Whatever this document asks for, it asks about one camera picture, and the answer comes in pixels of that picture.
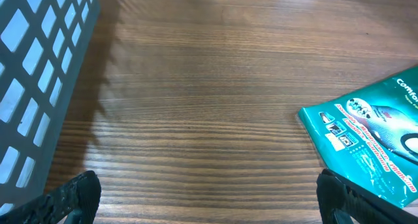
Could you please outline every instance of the wooden table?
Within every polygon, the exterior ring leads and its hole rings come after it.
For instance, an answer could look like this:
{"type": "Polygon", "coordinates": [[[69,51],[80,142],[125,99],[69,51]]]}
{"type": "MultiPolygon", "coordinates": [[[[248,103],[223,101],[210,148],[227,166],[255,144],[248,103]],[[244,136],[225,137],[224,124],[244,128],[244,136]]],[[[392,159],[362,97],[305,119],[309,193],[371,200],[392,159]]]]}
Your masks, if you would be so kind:
{"type": "Polygon", "coordinates": [[[418,58],[418,0],[100,1],[46,187],[97,223],[320,223],[298,110],[418,58]]]}

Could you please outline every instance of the gray plastic basket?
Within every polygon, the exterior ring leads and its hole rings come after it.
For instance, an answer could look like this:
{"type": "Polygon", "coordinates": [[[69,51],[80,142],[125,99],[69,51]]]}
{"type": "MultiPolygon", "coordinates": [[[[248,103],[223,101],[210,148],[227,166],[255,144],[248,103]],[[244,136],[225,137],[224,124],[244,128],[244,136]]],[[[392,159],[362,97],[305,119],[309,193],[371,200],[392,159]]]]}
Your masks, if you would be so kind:
{"type": "Polygon", "coordinates": [[[0,0],[0,215],[42,194],[99,0],[0,0]]]}

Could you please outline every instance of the black textured object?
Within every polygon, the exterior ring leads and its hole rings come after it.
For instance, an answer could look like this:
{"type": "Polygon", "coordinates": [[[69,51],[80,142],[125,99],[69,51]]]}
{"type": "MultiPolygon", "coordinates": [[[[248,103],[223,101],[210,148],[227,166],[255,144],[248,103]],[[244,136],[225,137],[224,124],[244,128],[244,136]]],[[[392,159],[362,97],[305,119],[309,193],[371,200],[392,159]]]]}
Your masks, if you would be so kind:
{"type": "Polygon", "coordinates": [[[84,172],[49,194],[0,216],[0,223],[51,223],[68,215],[65,224],[93,223],[101,186],[93,171],[84,172]]]}
{"type": "Polygon", "coordinates": [[[324,169],[317,179],[317,197],[325,224],[418,223],[418,217],[403,211],[337,173],[324,169]]]}

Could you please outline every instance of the teal package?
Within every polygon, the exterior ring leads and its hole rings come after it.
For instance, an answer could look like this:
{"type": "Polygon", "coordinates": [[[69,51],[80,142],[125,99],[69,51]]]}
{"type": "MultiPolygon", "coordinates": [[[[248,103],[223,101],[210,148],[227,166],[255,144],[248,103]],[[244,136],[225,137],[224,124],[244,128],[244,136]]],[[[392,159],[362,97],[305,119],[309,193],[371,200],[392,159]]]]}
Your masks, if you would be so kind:
{"type": "Polygon", "coordinates": [[[418,198],[418,67],[298,115],[327,167],[398,206],[418,198]]]}

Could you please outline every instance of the wood grain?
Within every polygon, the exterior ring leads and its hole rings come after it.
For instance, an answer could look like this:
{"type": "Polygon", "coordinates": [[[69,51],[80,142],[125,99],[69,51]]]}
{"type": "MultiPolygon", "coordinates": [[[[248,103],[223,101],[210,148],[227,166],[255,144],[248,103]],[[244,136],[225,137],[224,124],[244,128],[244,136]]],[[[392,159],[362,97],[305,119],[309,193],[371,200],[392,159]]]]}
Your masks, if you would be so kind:
{"type": "Polygon", "coordinates": [[[296,113],[418,58],[418,0],[100,2],[46,187],[97,223],[320,223],[296,113]]]}

